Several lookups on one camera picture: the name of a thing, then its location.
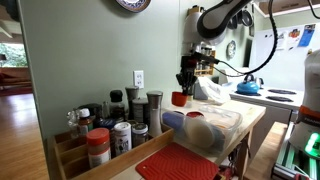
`kitchen counter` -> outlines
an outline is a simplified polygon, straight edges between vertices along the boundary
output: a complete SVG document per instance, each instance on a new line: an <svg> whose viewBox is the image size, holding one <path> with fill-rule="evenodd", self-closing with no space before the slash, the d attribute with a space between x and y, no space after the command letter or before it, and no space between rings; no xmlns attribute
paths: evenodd
<svg viewBox="0 0 320 180"><path fill-rule="evenodd" d="M208 105L208 102L210 103L210 101L193 101L192 108L190 108L190 111L198 110L197 107L201 105L206 105L206 104ZM228 147L221 154L219 154L219 156L212 156L212 154L209 154L205 151L201 151L200 149L189 148L190 150L216 163L217 165L220 165L223 162L223 160L228 156L228 154L230 154L230 152L232 152L232 150L240 143L242 139L247 138L250 142L250 139L251 139L250 132L252 131L253 126L263 117L266 108L262 106L257 106L257 105L243 103L243 102L234 101L234 100L230 100L221 106L214 106L214 105L210 105L210 106L238 112L243 116L242 123L239 126L238 131L236 131L236 133L232 137L232 140L228 145ZM175 110L175 107L171 106L171 107L168 107L167 109ZM135 171L135 166L138 163L132 165L131 167L124 170L120 174L116 175L112 179L114 180L143 179L140 176L140 174ZM247 151L245 148L241 148L239 153L238 163L237 163L238 175L240 179L245 173L246 163L247 163Z"/></svg>

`wall clock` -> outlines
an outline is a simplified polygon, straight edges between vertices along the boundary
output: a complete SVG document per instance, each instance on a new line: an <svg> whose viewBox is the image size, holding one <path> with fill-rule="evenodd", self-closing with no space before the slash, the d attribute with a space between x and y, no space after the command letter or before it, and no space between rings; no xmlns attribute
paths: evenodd
<svg viewBox="0 0 320 180"><path fill-rule="evenodd" d="M141 12L150 4L151 0L116 0L123 8L132 12Z"/></svg>
<svg viewBox="0 0 320 180"><path fill-rule="evenodd" d="M228 59L232 59L236 54L236 42L231 41L227 46L227 57Z"/></svg>

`wooden floor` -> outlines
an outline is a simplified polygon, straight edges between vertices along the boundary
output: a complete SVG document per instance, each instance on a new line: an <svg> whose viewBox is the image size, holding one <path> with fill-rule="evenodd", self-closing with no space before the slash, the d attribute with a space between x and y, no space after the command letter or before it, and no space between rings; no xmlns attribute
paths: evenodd
<svg viewBox="0 0 320 180"><path fill-rule="evenodd" d="M49 179L32 94L0 97L0 179Z"/></svg>
<svg viewBox="0 0 320 180"><path fill-rule="evenodd" d="M281 140L285 135L287 125L275 122L257 152L254 160L250 164L245 177L250 180L269 180L273 164L277 161L277 156L281 147Z"/></svg>
<svg viewBox="0 0 320 180"><path fill-rule="evenodd" d="M0 97L0 179L49 179L32 94ZM275 123L245 177L270 179L286 125Z"/></svg>

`window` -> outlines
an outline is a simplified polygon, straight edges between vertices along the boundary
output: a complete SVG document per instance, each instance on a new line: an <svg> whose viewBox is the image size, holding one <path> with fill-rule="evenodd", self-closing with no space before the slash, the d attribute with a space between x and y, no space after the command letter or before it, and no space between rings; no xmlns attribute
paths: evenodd
<svg viewBox="0 0 320 180"><path fill-rule="evenodd" d="M7 60L3 67L27 67L26 52L23 44L0 43L0 53L5 54Z"/></svg>

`red lid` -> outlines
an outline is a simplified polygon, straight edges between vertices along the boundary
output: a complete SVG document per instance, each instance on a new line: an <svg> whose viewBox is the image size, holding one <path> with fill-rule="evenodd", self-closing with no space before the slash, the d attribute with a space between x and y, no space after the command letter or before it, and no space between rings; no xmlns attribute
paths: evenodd
<svg viewBox="0 0 320 180"><path fill-rule="evenodd" d="M109 141L109 130L106 128L96 128L87 133L87 143L89 145L100 145Z"/></svg>

